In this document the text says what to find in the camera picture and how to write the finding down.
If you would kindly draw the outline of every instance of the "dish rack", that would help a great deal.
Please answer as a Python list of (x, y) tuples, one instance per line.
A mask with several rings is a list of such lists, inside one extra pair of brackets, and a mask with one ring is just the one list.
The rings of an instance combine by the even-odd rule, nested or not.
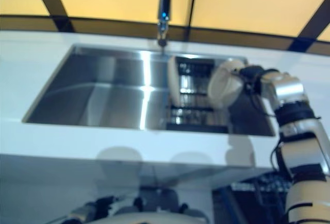
[(175, 57), (179, 84), (179, 106), (169, 99), (167, 130), (228, 133), (228, 112), (214, 110), (207, 87), (215, 68), (212, 59)]

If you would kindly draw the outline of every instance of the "black cable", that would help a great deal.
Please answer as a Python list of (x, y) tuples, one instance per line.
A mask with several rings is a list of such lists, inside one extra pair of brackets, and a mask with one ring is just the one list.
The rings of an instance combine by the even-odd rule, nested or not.
[(276, 172), (278, 172), (278, 170), (276, 169), (276, 167), (274, 165), (273, 156), (274, 156), (274, 153), (277, 148), (278, 148), (278, 144), (275, 146), (275, 148), (273, 148), (272, 152), (270, 153), (270, 164), (272, 165), (273, 170)]
[(63, 219), (65, 219), (66, 217), (67, 217), (66, 215), (63, 215), (63, 216), (58, 217), (58, 218), (56, 218), (56, 219), (54, 219), (54, 220), (51, 220), (51, 221), (49, 221), (49, 222), (46, 222), (45, 224), (52, 224), (52, 223), (55, 223), (55, 222), (57, 222), (57, 221), (63, 220)]

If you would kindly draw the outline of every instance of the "faucet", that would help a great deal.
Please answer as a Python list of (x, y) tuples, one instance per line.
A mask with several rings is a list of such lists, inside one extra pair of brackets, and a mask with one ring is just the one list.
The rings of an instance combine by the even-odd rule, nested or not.
[(157, 42), (162, 49), (167, 45), (171, 0), (159, 0)]

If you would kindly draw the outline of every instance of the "sink basin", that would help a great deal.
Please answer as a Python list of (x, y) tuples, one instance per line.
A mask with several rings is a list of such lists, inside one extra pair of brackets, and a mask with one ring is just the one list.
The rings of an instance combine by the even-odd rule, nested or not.
[[(53, 73), (24, 121), (273, 135), (267, 119), (256, 114), (244, 94), (233, 108), (213, 111), (207, 105), (205, 88), (201, 93), (191, 94), (184, 85), (181, 86), (182, 99), (193, 98), (196, 103), (173, 106), (167, 80), (167, 62), (173, 55), (180, 58), (180, 66), (185, 63), (193, 68), (203, 66), (203, 69), (215, 67), (229, 58), (244, 60), (233, 56), (161, 54), (78, 44)], [(203, 82), (207, 83), (209, 77), (204, 77)], [(181, 83), (185, 84), (187, 76), (182, 79)], [(190, 77), (189, 81), (192, 80), (197, 82), (197, 78)], [(250, 126), (247, 115), (254, 115), (258, 125)]]

